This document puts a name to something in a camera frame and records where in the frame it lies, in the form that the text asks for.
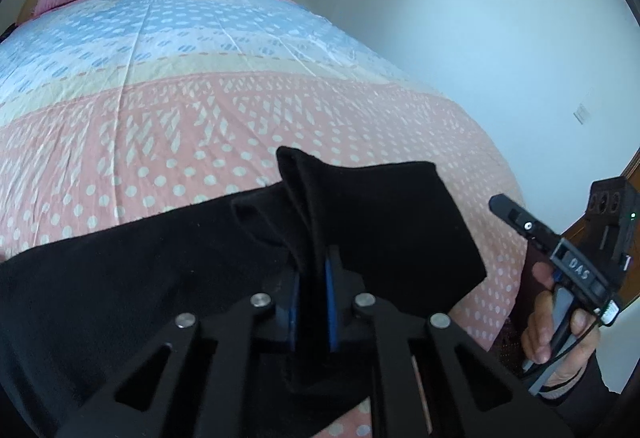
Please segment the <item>right forearm dark sleeve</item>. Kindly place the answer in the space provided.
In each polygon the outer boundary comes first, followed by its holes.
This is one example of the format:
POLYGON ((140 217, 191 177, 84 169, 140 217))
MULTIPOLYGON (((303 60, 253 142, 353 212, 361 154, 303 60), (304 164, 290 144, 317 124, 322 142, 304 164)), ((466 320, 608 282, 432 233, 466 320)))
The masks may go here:
POLYGON ((621 394, 606 387, 592 356, 579 376, 559 387, 542 388, 538 398, 562 418, 574 437, 639 437, 639 364, 621 394))

